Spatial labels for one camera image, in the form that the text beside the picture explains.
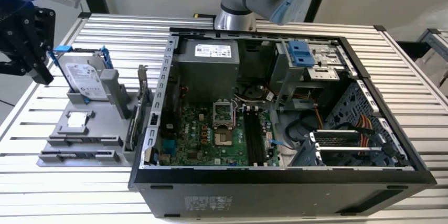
slotted metal surface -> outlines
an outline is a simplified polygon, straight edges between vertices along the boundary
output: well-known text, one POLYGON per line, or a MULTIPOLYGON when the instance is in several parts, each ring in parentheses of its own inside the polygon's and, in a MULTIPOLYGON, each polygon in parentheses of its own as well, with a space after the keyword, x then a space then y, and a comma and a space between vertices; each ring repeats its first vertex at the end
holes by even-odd
MULTIPOLYGON (((137 89, 137 65, 148 67, 155 86, 169 27, 212 28, 211 19, 169 19, 93 14, 79 20, 63 43, 111 51, 120 82, 137 89)), ((369 217, 349 217, 351 223, 448 222, 448 106, 412 61, 387 33, 372 26, 301 24, 276 26, 259 21, 259 31, 344 36, 367 66, 373 83, 397 117, 437 180, 437 186, 403 200, 369 217)), ((0 217, 1 223, 147 222, 155 219, 139 193, 127 189, 131 168, 36 166, 68 99, 67 84, 56 68, 55 82, 32 84, 0 127, 0 217)), ((207 219, 184 222, 345 223, 347 218, 207 219)))

